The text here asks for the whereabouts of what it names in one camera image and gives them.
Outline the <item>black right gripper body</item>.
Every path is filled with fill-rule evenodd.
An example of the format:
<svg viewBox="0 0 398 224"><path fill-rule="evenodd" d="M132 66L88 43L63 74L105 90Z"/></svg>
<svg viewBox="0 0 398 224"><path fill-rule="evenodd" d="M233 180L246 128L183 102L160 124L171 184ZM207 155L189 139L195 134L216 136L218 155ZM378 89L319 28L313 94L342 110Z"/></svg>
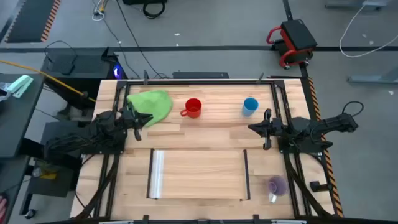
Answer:
<svg viewBox="0 0 398 224"><path fill-rule="evenodd" d="M281 136L283 131L283 122L280 118L271 119L271 109L266 109L264 112L264 145L263 149L270 149L272 141L271 136Z"/></svg>

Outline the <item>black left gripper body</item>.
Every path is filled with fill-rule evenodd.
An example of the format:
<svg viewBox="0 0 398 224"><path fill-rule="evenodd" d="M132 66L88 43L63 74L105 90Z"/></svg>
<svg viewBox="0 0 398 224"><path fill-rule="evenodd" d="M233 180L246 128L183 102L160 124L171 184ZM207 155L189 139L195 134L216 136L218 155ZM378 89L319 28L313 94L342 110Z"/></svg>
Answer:
<svg viewBox="0 0 398 224"><path fill-rule="evenodd" d="M133 107L125 106L121 110L122 119L124 120L124 126L126 129L132 128L134 130L134 137L137 141L141 141L141 135L139 131L141 130L141 124L137 116L136 111Z"/></svg>

